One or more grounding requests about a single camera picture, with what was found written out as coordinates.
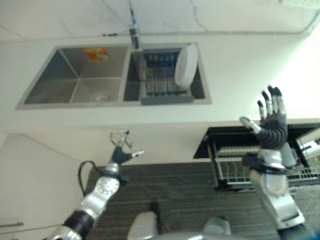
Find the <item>white countertop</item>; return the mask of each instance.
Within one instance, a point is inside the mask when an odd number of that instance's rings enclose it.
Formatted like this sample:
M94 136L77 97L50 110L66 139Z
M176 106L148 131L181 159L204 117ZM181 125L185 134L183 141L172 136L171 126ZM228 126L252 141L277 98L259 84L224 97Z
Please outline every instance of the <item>white countertop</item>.
M320 122L319 33L312 36L148 36L143 43L197 42L211 104L15 110L57 46L130 44L128 36L68 38L0 45L0 131L141 124L237 124L258 118L256 101L268 84L280 87L291 122Z

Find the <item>orange sticker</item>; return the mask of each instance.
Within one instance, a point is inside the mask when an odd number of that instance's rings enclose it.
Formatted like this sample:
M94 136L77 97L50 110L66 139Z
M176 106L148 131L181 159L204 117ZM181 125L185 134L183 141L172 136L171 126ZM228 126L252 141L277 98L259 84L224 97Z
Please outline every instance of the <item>orange sticker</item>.
M109 52L104 47L85 48L84 52L87 55L89 61L93 63L100 63L102 61L110 60Z

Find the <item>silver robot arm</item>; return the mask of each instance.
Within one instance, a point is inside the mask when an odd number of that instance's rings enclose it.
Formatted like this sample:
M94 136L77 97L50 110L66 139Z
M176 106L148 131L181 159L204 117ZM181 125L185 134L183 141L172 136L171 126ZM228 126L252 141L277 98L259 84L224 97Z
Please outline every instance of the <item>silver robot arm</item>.
M287 172L297 163L287 142L288 124L282 93L277 87L269 86L268 90L271 100L262 92L266 111L258 101L260 125L247 117L240 118L261 147L257 155L247 156L250 179L282 240L311 237L314 233L306 228L305 218L289 193Z
M83 240L88 235L105 211L109 199L120 187L120 165L144 153L144 151L135 153L122 151L128 134L127 131L121 137L113 151L111 162L105 167L93 191L84 197L80 206L65 220L63 225L56 228L47 240Z

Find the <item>white plate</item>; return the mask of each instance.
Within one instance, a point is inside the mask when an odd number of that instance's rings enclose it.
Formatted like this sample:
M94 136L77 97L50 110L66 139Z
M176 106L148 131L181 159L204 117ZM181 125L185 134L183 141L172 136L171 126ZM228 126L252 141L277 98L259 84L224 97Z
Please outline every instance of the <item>white plate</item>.
M174 80L182 90L187 90L192 84L198 66L198 48L195 43L184 47L179 53L175 66Z

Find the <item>cable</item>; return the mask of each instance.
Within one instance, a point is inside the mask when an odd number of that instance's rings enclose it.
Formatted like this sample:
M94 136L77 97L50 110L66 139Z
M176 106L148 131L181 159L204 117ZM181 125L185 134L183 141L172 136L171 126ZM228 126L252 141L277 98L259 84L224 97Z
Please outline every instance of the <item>cable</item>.
M100 170L99 168L97 168L96 164L93 161L83 161L78 169L78 182L79 182L79 186L81 189L81 192L83 194L83 197L85 197L87 195L85 189L84 189L84 185L82 183L82 177L81 177L81 173L82 173L82 168L84 167L85 164L92 164L94 170L96 170L100 175L103 175L104 172L102 170Z
M28 228L28 229L18 230L18 231L0 232L0 235L3 235L3 234L24 233L24 232L28 232L28 231L41 230L41 229L49 229L49 228L54 228L54 227L58 227L58 226L61 226L61 224L49 225L49 226L42 226L42 227L34 227L34 228Z

